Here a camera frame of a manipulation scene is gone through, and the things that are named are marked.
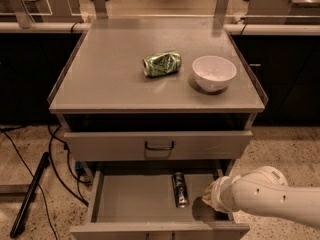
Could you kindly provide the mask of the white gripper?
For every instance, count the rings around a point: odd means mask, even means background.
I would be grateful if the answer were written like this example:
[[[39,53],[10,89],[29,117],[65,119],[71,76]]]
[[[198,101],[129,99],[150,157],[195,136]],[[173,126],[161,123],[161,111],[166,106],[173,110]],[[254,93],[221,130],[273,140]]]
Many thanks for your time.
[[[232,186],[238,179],[238,176],[223,176],[211,182],[202,195],[202,201],[219,212],[237,212],[239,208],[233,198]]]

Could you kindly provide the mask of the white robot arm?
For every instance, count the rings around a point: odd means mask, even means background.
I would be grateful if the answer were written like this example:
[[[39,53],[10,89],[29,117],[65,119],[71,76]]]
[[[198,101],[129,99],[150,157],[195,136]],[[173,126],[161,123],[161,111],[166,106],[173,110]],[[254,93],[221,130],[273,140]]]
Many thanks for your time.
[[[243,211],[320,228],[320,188],[290,187],[271,166],[219,177],[206,188],[202,201],[223,213]]]

